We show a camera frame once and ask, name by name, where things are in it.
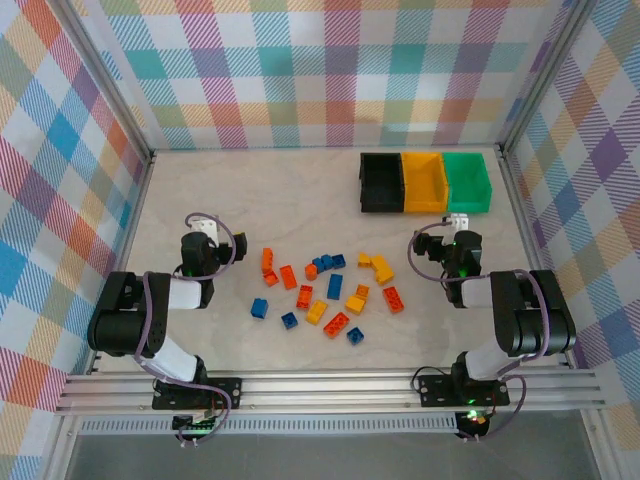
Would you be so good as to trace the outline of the aluminium side rail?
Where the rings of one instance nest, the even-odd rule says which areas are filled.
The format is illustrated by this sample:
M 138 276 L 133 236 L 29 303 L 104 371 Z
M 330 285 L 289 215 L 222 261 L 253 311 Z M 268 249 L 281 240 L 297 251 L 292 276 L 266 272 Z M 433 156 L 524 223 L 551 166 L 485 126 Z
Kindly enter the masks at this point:
M 519 189 L 516 176 L 509 163 L 509 156 L 501 144 L 494 146 L 497 162 L 507 190 L 509 201 L 515 216 L 523 249 L 527 258 L 528 268 L 534 270 L 545 269 L 537 240 L 529 222 L 525 199 Z
M 127 267 L 127 263 L 130 257 L 130 252 L 132 249 L 137 227 L 139 224 L 139 219 L 140 219 L 141 212 L 146 199 L 146 195 L 149 189 L 151 177 L 153 174 L 156 157 L 157 157 L 157 151 L 155 149 L 150 150 L 149 156 L 147 157 L 144 167 L 142 169 L 138 194 L 135 198 L 135 202 L 133 203 L 133 207 L 132 207 L 126 228 L 124 229 L 124 234 L 123 234 L 124 236 L 122 238 L 122 241 L 119 242 L 118 244 L 119 249 L 117 251 L 116 262 L 114 264 L 114 269 L 113 269 L 114 271 L 125 271 Z M 89 323 L 90 328 L 87 330 L 87 340 L 89 339 L 89 333 L 90 333 L 89 331 L 91 330 L 91 327 L 94 327 L 95 324 L 97 323 L 98 316 L 102 311 L 102 307 L 104 306 L 103 304 L 105 302 L 102 301 L 102 296 L 103 295 L 101 292 L 98 298 L 96 310 Z M 88 343 L 89 343 L 88 356 L 87 356 L 87 361 L 85 363 L 85 366 L 82 370 L 82 373 L 85 375 L 91 375 L 94 371 L 96 371 L 96 369 L 94 368 L 94 365 L 96 362 L 96 358 L 99 356 L 98 351 L 95 350 L 91 342 L 93 342 L 93 340 L 92 341 L 88 340 Z

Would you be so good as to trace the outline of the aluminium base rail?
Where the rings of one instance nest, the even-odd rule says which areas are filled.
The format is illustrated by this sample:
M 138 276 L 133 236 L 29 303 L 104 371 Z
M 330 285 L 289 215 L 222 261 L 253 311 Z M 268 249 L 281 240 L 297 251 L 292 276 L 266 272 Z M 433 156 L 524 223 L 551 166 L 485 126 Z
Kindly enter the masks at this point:
M 434 399 L 433 410 L 453 411 L 444 395 L 412 388 L 406 369 L 245 371 L 234 388 L 237 414 L 350 414 L 418 412 Z M 504 386 L 506 410 L 519 401 L 530 411 L 601 409 L 605 392 L 590 370 L 533 367 L 515 371 Z M 70 377 L 58 402 L 59 415 L 152 413 L 157 398 L 151 377 L 141 372 L 107 372 Z

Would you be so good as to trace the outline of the black plastic bin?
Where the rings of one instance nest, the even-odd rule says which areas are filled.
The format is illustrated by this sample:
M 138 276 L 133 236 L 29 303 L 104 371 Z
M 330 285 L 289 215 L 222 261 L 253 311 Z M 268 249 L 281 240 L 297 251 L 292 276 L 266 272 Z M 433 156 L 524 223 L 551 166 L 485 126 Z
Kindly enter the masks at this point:
M 400 153 L 360 154 L 362 213 L 402 213 L 405 186 Z

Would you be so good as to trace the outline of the controller board with green light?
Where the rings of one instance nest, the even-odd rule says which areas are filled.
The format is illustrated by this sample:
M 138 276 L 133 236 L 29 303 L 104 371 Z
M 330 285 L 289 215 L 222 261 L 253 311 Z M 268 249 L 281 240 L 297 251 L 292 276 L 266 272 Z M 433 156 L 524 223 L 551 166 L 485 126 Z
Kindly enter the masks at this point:
M 171 428 L 182 448 L 197 447 L 218 428 L 219 417 L 223 415 L 223 410 L 207 410 L 201 415 L 176 415 L 172 418 Z
M 465 441 L 478 440 L 489 432 L 491 416 L 485 412 L 470 410 L 468 412 L 456 413 L 455 435 Z

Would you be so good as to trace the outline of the aluminium frame post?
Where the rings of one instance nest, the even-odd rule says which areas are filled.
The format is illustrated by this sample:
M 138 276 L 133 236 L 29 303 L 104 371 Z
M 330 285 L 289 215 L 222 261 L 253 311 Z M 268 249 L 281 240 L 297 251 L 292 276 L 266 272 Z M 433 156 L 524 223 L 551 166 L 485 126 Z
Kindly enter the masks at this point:
M 502 153 L 511 151 L 523 135 L 596 3 L 597 0 L 551 0 L 535 24 L 524 66 L 518 70 L 517 84 L 507 96 L 504 120 L 499 132 L 492 135 Z
M 84 28 L 80 17 L 75 12 L 71 1 L 47 0 L 47 2 L 60 21 L 62 28 L 70 37 L 71 43 L 78 50 L 79 55 L 86 64 L 86 69 L 94 79 L 98 90 L 104 95 L 107 103 L 112 108 L 134 150 L 147 163 L 151 162 L 154 151 L 147 144 L 142 130 L 128 108 L 99 51 Z

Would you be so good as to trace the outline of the yellow plastic bin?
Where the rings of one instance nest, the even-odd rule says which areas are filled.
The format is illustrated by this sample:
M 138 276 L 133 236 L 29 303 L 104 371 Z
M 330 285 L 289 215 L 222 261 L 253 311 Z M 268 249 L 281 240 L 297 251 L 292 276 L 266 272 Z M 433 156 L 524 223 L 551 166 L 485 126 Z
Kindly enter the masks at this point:
M 447 210 L 449 183 L 439 152 L 403 152 L 405 213 L 442 213 Z

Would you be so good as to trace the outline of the green plastic bin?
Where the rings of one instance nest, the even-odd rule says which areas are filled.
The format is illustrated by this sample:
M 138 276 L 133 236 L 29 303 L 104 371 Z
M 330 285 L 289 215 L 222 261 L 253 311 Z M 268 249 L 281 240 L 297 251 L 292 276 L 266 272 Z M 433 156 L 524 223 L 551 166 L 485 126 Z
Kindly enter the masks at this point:
M 476 152 L 445 152 L 448 211 L 484 214 L 490 210 L 492 185 L 484 157 Z

